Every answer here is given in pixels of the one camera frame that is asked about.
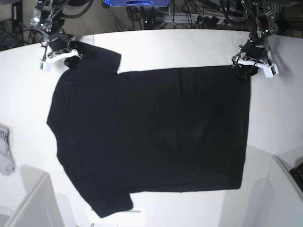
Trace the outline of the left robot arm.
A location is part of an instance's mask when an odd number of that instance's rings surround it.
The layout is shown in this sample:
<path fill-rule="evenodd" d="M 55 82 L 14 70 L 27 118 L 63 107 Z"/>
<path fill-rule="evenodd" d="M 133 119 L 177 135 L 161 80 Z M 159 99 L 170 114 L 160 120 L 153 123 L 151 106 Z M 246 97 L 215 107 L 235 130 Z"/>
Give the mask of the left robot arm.
<path fill-rule="evenodd" d="M 272 3 L 265 0 L 243 0 L 242 5 L 250 22 L 250 33 L 247 42 L 240 45 L 239 52 L 232 57 L 232 66 L 241 79 L 255 75 L 259 69 L 266 78 L 272 78 L 279 73 L 269 47 L 269 37 L 278 30 Z"/>

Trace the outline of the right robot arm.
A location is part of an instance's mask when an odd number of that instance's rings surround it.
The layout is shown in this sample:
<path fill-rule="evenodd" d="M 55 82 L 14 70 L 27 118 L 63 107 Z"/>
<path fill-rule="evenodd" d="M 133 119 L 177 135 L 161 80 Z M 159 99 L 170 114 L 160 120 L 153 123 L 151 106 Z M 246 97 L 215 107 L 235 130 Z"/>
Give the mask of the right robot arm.
<path fill-rule="evenodd" d="M 31 19 L 31 30 L 42 34 L 42 47 L 45 49 L 40 60 L 40 69 L 47 71 L 57 61 L 63 61 L 70 69 L 76 68 L 81 59 L 79 52 L 70 46 L 74 35 L 63 29 L 65 19 L 61 13 L 67 0 L 39 0 Z"/>

